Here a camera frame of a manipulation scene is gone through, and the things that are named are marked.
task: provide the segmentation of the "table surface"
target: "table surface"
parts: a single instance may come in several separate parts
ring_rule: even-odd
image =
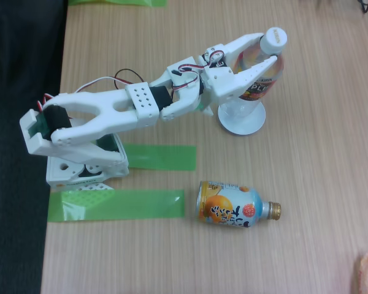
[[[196,145],[197,169],[131,170],[106,183],[184,189],[187,210],[200,180],[246,184],[281,203],[281,219],[248,230],[192,219],[49,223],[42,293],[358,292],[368,251],[368,14],[357,2],[73,6],[61,92],[124,67],[152,81],[170,64],[271,26],[288,34],[286,66],[264,99],[259,132],[235,137],[200,113],[125,132],[124,142]],[[90,91],[107,89],[111,81]]]

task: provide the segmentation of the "black floor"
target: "black floor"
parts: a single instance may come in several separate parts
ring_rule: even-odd
[[[0,294],[40,293],[49,187],[19,119],[57,94],[67,1],[0,0]]]

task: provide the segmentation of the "screw hole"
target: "screw hole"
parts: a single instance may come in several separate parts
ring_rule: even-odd
[[[61,170],[66,170],[68,168],[68,165],[67,164],[61,164],[60,165],[60,169]]]

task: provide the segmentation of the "plastic bottle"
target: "plastic bottle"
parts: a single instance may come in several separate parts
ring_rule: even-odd
[[[272,55],[277,55],[278,59],[243,95],[220,106],[218,115],[227,130],[239,135],[249,135],[259,130],[264,124],[266,112],[260,103],[260,98],[270,90],[282,74],[281,53],[287,40],[288,37],[283,29],[270,28],[262,36],[260,42],[248,47],[239,55],[233,66],[235,73],[249,69]]]
[[[200,221],[245,228],[259,219],[279,220],[281,204],[262,201],[254,188],[202,181],[196,214]]]

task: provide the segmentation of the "green tape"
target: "green tape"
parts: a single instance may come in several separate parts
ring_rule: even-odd
[[[90,190],[52,193],[48,222],[185,216],[184,190]]]
[[[68,4],[75,5],[75,4],[90,3],[90,2],[108,2],[108,3],[114,3],[114,4],[163,7],[163,6],[166,6],[167,0],[69,0]]]
[[[151,170],[195,170],[196,146],[123,144],[129,167]]]

